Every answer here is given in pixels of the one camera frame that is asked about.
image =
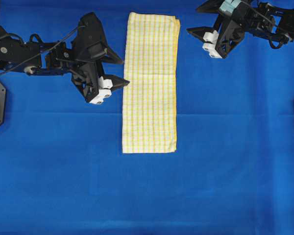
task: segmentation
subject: screw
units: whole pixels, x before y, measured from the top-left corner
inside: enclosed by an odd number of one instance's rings
[[[6,54],[8,52],[8,49],[5,48],[5,47],[1,47],[0,48],[0,51],[3,53],[3,54]]]

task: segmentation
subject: blue cloth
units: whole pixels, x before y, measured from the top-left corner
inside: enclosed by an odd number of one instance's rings
[[[70,75],[0,77],[0,234],[294,235],[294,43],[272,50],[247,34],[211,59],[186,31],[213,25],[195,12],[202,2],[1,1],[0,25],[46,42],[94,11],[122,58],[130,11],[176,15],[182,28],[172,154],[122,154],[122,91],[94,106]]]

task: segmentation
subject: plaid pattern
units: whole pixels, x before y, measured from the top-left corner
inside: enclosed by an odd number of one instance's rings
[[[176,57],[180,21],[130,13],[123,92],[123,153],[176,150]]]

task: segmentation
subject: black cable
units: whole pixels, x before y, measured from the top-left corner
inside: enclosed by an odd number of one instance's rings
[[[30,36],[29,41],[32,43],[34,38],[36,38],[39,43],[44,43],[43,40],[41,40],[41,38],[39,37],[39,35],[36,33]]]
[[[55,44],[53,47],[51,47],[51,48],[49,48],[49,49],[47,49],[47,50],[44,50],[44,51],[38,53],[37,55],[34,55],[34,56],[30,57],[30,58],[27,59],[27,60],[24,60],[23,62],[19,63],[18,65],[14,66],[14,67],[12,67],[12,68],[6,70],[6,71],[0,72],[0,76],[6,74],[6,73],[8,73],[8,72],[11,72],[12,70],[18,68],[18,67],[21,66],[22,64],[24,64],[24,63],[26,63],[26,62],[28,62],[28,61],[30,61],[30,60],[36,58],[37,56],[42,55],[42,54],[45,53],[45,52],[48,52],[48,51],[51,51],[51,50],[55,49],[58,45],[60,45],[62,42],[64,42],[65,40],[67,40],[69,37],[71,37],[71,36],[72,36],[72,35],[73,35],[73,34],[74,34],[79,28],[84,28],[84,27],[86,27],[86,26],[82,25],[82,26],[78,26],[78,27],[76,27],[76,28],[73,29],[73,30],[72,30],[67,36],[65,36],[65,37],[64,37],[63,39],[61,39],[57,44]]]
[[[23,39],[19,35],[15,34],[15,33],[6,33],[6,34],[0,36],[0,40],[2,40],[3,38],[6,38],[6,37],[16,37],[16,38],[18,38],[20,40],[21,45],[25,47],[25,43],[24,43]]]
[[[279,28],[287,33],[291,33],[288,32],[287,30],[279,27],[278,25],[276,25],[275,23],[273,23],[269,18],[267,18],[266,16],[264,16],[263,14],[261,14],[260,12],[256,11],[251,5],[249,5],[247,2],[241,1],[242,3],[244,3],[245,5],[247,5],[253,12],[257,13],[258,15],[260,15],[262,18],[264,18],[265,20],[267,20],[271,25],[275,26],[276,28]]]

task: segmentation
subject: folded towel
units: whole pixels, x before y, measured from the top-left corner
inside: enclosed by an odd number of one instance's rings
[[[123,153],[176,150],[175,16],[130,13],[123,92]]]

